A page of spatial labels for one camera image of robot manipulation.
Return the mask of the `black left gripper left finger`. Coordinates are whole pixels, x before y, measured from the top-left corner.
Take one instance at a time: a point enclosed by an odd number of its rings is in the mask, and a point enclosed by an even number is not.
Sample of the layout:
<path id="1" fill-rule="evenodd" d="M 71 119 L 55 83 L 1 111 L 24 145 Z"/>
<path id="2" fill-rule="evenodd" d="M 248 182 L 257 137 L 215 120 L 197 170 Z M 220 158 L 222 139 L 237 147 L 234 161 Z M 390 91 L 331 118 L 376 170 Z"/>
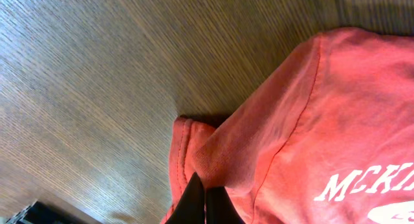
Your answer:
<path id="1" fill-rule="evenodd" d="M 179 203 L 166 224 L 205 224 L 204 187 L 200 177 L 193 173 Z"/>

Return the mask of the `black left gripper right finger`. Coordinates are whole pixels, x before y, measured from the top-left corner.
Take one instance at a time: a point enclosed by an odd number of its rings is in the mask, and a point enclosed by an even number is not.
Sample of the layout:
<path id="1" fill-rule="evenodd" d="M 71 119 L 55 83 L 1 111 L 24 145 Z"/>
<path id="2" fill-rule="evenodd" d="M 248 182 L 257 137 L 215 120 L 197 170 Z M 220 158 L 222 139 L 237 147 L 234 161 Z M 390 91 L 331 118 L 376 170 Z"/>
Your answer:
<path id="1" fill-rule="evenodd" d="M 207 224 L 245 224 L 225 187 L 207 189 L 205 198 Z"/>

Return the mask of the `orange red printed t-shirt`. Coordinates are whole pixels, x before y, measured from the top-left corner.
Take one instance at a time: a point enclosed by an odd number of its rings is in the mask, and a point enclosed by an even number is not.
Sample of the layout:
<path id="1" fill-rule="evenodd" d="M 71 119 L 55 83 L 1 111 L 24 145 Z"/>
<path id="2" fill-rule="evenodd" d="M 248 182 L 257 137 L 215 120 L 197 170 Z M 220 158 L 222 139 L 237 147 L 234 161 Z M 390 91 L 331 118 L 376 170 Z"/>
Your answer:
<path id="1" fill-rule="evenodd" d="M 193 174 L 246 223 L 412 223 L 413 38 L 317 34 L 219 127 L 178 118 L 168 218 Z"/>

